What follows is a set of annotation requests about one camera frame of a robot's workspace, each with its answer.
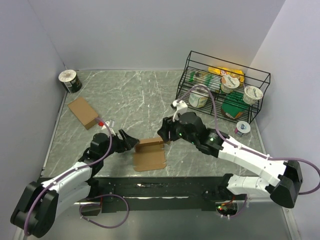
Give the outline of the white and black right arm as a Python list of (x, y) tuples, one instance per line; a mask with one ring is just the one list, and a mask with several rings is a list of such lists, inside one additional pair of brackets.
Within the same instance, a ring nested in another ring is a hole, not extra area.
[(270, 198), (274, 203), (292, 209), (298, 198), (303, 176), (294, 160), (273, 160), (268, 155), (249, 148), (217, 129), (208, 128), (194, 112), (165, 117), (158, 135), (164, 142), (183, 139), (205, 155), (239, 165), (256, 176), (229, 175), (218, 187), (223, 199), (234, 195)]

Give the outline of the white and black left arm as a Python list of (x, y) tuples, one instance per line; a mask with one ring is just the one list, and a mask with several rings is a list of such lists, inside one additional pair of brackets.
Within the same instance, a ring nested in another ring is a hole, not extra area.
[(96, 133), (71, 168), (46, 181), (32, 181), (25, 187), (10, 223), (25, 230), (28, 236), (43, 237), (55, 219), (71, 205), (98, 197), (99, 182), (94, 176), (102, 169), (105, 158), (129, 151), (139, 142), (122, 129), (111, 135)]

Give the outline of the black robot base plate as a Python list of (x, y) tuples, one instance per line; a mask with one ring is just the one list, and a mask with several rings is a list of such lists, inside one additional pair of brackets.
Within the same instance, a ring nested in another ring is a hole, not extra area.
[(89, 194), (103, 213), (118, 211), (215, 211), (218, 203), (242, 201), (227, 190), (227, 177), (95, 177)]

